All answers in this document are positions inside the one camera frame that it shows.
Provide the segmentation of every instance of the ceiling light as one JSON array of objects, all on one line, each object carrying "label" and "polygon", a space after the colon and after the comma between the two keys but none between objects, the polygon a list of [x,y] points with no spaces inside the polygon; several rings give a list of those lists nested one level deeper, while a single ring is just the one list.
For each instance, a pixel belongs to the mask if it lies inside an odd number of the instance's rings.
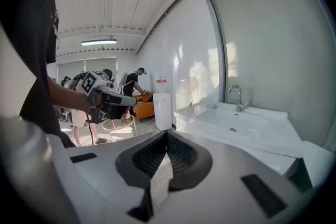
[{"label": "ceiling light", "polygon": [[106,40],[90,40],[90,41],[83,41],[82,46],[88,46],[88,45],[111,45],[111,44],[117,44],[116,39],[106,39]]}]

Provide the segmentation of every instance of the chrome faucet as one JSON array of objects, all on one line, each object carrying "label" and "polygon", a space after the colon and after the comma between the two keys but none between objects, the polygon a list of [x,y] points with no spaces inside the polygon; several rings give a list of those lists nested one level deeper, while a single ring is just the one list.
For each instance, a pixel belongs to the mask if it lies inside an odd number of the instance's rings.
[{"label": "chrome faucet", "polygon": [[239,96],[238,96],[238,101],[237,101],[237,105],[236,105],[236,111],[241,111],[241,110],[244,110],[246,109],[246,107],[248,106],[248,104],[250,104],[250,101],[247,101],[246,104],[242,105],[242,89],[238,86],[238,85],[233,85],[230,87],[229,89],[229,93],[231,93],[232,89],[233,88],[237,88],[238,91],[239,91]]}]

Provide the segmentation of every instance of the shoe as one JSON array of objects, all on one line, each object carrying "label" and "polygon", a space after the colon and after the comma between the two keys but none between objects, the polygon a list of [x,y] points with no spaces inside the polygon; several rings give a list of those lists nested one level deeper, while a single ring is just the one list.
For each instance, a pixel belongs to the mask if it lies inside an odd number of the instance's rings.
[{"label": "shoe", "polygon": [[95,141],[95,144],[98,145],[98,144],[103,144],[103,143],[106,143],[107,142],[107,138],[98,138],[96,141]]}]

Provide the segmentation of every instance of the orange armchair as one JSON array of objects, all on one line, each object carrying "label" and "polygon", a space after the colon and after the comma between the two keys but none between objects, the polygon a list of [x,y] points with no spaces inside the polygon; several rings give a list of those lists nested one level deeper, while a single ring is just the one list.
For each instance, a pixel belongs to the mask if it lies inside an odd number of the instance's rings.
[{"label": "orange armchair", "polygon": [[138,120],[141,121],[142,119],[154,116],[154,103],[149,102],[153,98],[151,92],[147,92],[144,95],[134,95],[133,97],[138,100],[138,104],[135,106],[135,115]]}]

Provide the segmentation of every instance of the sink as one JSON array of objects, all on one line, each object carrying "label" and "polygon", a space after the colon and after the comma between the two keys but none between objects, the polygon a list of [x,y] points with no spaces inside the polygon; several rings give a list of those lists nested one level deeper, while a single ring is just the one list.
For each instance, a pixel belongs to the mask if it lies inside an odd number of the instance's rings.
[{"label": "sink", "polygon": [[174,112],[201,136],[220,141],[231,140],[266,152],[301,158],[302,141],[288,120],[287,113],[247,107],[236,111],[236,105],[219,103],[207,107],[206,101]]}]

